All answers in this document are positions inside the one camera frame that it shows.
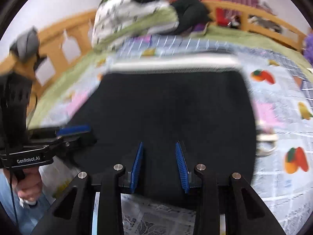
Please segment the person left hand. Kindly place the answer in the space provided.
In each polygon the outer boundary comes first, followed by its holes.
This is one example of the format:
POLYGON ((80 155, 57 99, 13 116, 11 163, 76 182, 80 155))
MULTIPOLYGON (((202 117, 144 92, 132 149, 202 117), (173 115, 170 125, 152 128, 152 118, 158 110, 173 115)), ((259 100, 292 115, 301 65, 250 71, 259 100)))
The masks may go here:
MULTIPOLYGON (((42 178, 38 167, 28 168, 23 170, 25 178, 17 181, 16 177, 12 175, 12 188, 17 193, 19 198, 35 202, 42 194, 42 178)), ((3 173, 8 181, 10 181, 10 172, 3 169, 3 173)))

